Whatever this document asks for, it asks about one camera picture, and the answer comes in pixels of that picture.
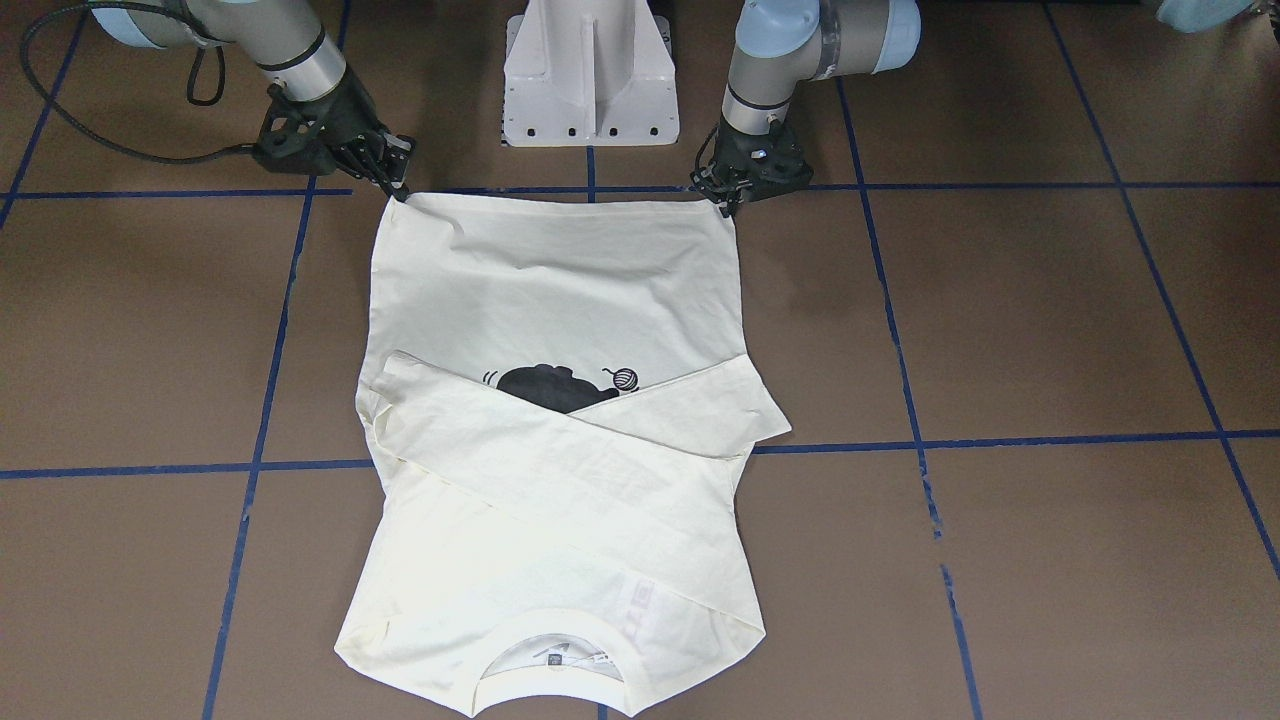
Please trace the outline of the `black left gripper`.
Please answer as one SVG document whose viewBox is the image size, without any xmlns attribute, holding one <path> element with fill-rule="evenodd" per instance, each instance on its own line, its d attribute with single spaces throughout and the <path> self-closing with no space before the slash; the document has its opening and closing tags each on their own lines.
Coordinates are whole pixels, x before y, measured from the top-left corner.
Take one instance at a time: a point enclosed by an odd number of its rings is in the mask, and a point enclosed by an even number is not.
<svg viewBox="0 0 1280 720">
<path fill-rule="evenodd" d="M 724 218 L 742 201 L 762 201 L 806 188 L 813 168 L 797 135 L 786 120 L 772 120 L 764 135 L 746 135 L 726 119 L 708 135 L 713 147 L 705 170 L 692 170 L 690 183 Z"/>
</svg>

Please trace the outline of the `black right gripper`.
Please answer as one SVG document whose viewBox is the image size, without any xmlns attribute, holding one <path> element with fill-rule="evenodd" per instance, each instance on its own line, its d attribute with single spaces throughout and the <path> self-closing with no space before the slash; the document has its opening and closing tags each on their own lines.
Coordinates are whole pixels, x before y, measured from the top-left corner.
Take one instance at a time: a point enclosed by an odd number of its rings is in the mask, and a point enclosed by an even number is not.
<svg viewBox="0 0 1280 720">
<path fill-rule="evenodd" d="M 334 90 L 317 100 L 292 100 L 279 83 L 269 86 L 268 95 L 269 109 L 278 108 L 310 126 L 334 156 L 337 170 L 370 176 L 389 199 L 399 202 L 411 195 L 404 177 L 416 141 L 407 135 L 389 135 L 353 70 L 346 70 Z"/>
</svg>

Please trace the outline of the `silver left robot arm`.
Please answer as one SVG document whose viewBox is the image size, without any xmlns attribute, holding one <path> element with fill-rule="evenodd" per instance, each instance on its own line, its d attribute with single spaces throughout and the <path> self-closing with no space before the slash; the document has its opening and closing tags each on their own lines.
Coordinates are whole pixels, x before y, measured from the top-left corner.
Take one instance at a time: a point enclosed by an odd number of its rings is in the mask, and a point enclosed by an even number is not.
<svg viewBox="0 0 1280 720">
<path fill-rule="evenodd" d="M 801 82 L 906 65 L 922 37 L 915 1 L 746 1 L 717 127 L 691 186 L 722 217 L 806 188 L 814 170 L 788 119 Z"/>
</svg>

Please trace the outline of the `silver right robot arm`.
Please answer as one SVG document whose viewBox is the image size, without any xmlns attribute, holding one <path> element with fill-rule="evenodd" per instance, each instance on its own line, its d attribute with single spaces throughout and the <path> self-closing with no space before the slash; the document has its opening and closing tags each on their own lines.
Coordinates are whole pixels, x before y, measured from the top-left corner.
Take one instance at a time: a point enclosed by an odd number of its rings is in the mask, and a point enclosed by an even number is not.
<svg viewBox="0 0 1280 720">
<path fill-rule="evenodd" d="M 393 135 L 306 1 L 104 1 L 99 26 L 132 47 L 241 47 L 271 99 L 248 152 L 278 174 L 343 172 L 404 200 L 415 141 Z"/>
</svg>

